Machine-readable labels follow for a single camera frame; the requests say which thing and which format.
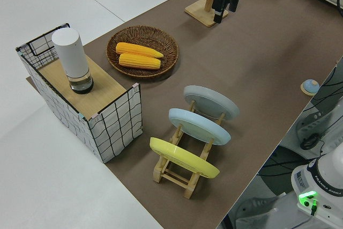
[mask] green light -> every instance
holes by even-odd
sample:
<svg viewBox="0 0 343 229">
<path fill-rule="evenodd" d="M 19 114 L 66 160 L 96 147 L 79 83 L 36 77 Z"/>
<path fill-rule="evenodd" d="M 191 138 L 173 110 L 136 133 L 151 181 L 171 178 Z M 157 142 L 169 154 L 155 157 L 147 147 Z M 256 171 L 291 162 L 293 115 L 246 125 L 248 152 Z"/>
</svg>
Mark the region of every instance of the green light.
<svg viewBox="0 0 343 229">
<path fill-rule="evenodd" d="M 313 198 L 315 195 L 317 195 L 317 192 L 312 190 L 307 193 L 302 193 L 299 195 L 299 202 L 305 206 L 305 201 L 308 201 L 308 199 Z"/>
</svg>

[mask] yellow plate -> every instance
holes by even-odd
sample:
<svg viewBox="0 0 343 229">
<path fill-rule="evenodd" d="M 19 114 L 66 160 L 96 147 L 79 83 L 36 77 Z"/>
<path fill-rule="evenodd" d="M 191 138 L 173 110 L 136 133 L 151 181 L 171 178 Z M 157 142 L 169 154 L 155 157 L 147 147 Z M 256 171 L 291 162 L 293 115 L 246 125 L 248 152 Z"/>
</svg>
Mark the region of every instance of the yellow plate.
<svg viewBox="0 0 343 229">
<path fill-rule="evenodd" d="M 150 148 L 158 155 L 193 173 L 199 173 L 203 177 L 215 178 L 219 174 L 219 170 L 209 162 L 172 143 L 152 137 L 150 138 Z"/>
</svg>

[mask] white cylinder container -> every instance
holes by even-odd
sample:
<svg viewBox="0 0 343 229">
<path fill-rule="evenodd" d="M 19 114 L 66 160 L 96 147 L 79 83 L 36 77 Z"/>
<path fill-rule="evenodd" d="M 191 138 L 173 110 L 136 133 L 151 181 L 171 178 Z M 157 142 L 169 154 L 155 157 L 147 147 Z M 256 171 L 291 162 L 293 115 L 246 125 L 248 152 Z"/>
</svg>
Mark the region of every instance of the white cylinder container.
<svg viewBox="0 0 343 229">
<path fill-rule="evenodd" d="M 61 28 L 53 33 L 52 41 L 72 90 L 79 94 L 91 91 L 94 82 L 79 33 Z"/>
</svg>

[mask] cable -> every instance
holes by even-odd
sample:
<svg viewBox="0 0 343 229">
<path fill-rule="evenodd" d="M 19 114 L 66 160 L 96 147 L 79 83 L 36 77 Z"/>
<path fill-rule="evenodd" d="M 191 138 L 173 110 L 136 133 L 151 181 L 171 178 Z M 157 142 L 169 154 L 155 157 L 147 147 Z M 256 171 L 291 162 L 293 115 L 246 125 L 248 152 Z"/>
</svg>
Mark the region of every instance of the cable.
<svg viewBox="0 0 343 229">
<path fill-rule="evenodd" d="M 305 223 L 307 223 L 308 221 L 310 221 L 310 220 L 314 217 L 316 211 L 317 211 L 317 200 L 313 200 L 312 207 L 311 207 L 311 216 L 310 216 L 310 218 L 307 219 L 306 221 L 301 222 L 300 224 L 298 224 L 298 225 L 292 227 L 291 229 L 296 229 L 296 228 L 298 228 L 299 226 L 302 226 L 303 224 L 305 224 Z"/>
<path fill-rule="evenodd" d="M 311 159 L 303 159 L 303 160 L 285 161 L 285 162 L 280 162 L 280 163 L 277 163 L 277 164 L 264 165 L 262 168 L 272 167 L 272 166 L 279 166 L 279 165 L 284 165 L 284 164 L 304 163 L 304 162 L 306 162 L 308 164 L 312 160 L 313 160 L 313 158 L 311 158 Z"/>
<path fill-rule="evenodd" d="M 341 14 L 341 16 L 343 17 L 343 11 L 341 9 L 341 4 L 340 4 L 340 0 L 337 0 L 337 9 L 338 9 L 338 12 Z"/>
<path fill-rule="evenodd" d="M 291 229 L 296 229 L 296 228 L 298 228 L 299 226 L 301 226 L 301 225 L 303 225 L 303 224 L 305 224 L 305 223 L 309 222 L 309 221 L 312 219 L 312 217 L 313 217 L 313 216 L 310 216 L 310 218 L 309 218 L 309 219 L 307 219 L 306 221 L 304 221 L 304 222 L 302 222 L 302 223 L 300 223 L 300 224 L 298 224 L 298 225 L 296 225 L 296 226 L 292 227 Z"/>
<path fill-rule="evenodd" d="M 328 97 L 333 96 L 334 93 L 338 92 L 338 91 L 339 91 L 340 89 L 342 89 L 342 88 L 343 88 L 343 86 L 340 87 L 340 88 L 338 88 L 338 89 L 335 90 L 334 92 L 332 92 L 330 95 L 326 96 L 325 99 L 328 98 Z M 308 110 L 310 110 L 310 109 L 316 107 L 316 106 L 319 105 L 321 102 L 323 102 L 325 99 L 322 99 L 321 101 L 317 102 L 317 103 L 316 103 L 315 105 L 313 105 L 312 107 L 309 107 L 309 108 L 305 109 L 303 112 L 308 111 Z"/>
<path fill-rule="evenodd" d="M 258 175 L 258 176 L 265 176 L 265 177 L 274 177 L 274 176 L 286 175 L 286 174 L 292 174 L 292 172 L 281 173 L 281 174 L 256 174 L 256 175 Z"/>
<path fill-rule="evenodd" d="M 323 149 L 323 147 L 324 147 L 324 144 L 325 144 L 325 142 L 324 141 L 322 141 L 322 140 L 320 140 L 320 142 L 322 142 L 323 143 L 323 145 L 320 147 L 320 151 L 319 151 L 319 157 L 321 157 L 322 156 L 322 149 Z"/>
<path fill-rule="evenodd" d="M 279 166 L 283 167 L 283 168 L 286 168 L 288 170 L 293 170 L 293 168 L 290 168 L 290 167 L 287 167 L 287 166 L 284 166 L 284 165 L 281 165 L 280 163 L 278 163 L 276 160 L 272 159 L 272 158 L 269 158 L 270 160 L 274 161 L 276 164 L 278 164 Z"/>
<path fill-rule="evenodd" d="M 334 67 L 334 69 L 333 69 L 333 71 L 332 71 L 332 75 L 331 75 L 330 78 L 327 80 L 327 82 L 324 83 L 322 86 L 326 86 L 326 85 L 331 81 L 331 79 L 332 79 L 334 73 L 336 72 L 336 68 L 337 68 L 337 66 Z"/>
<path fill-rule="evenodd" d="M 325 96 L 325 97 L 322 97 L 320 99 L 316 99 L 316 98 L 313 98 L 313 100 L 322 100 L 322 99 L 327 99 L 328 97 L 332 97 L 332 96 L 335 96 L 335 95 L 338 95 L 338 94 L 343 94 L 343 92 L 337 92 L 335 94 L 330 94 L 329 96 Z"/>
</svg>

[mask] light blue plate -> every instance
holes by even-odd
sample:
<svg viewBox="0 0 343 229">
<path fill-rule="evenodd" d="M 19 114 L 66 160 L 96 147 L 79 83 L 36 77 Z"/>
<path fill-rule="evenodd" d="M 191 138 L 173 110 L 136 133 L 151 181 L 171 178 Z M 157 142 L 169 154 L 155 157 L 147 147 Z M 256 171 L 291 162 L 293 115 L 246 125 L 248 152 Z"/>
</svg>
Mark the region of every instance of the light blue plate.
<svg viewBox="0 0 343 229">
<path fill-rule="evenodd" d="M 181 125 L 181 130 L 202 142 L 213 145 L 225 145 L 231 140 L 231 135 L 215 122 L 193 112 L 172 108 L 169 110 L 169 120 L 175 126 Z"/>
<path fill-rule="evenodd" d="M 240 114 L 240 109 L 226 96 L 202 86 L 189 85 L 183 90 L 187 103 L 195 101 L 195 110 L 218 119 L 222 113 L 224 120 L 231 120 Z"/>
</svg>

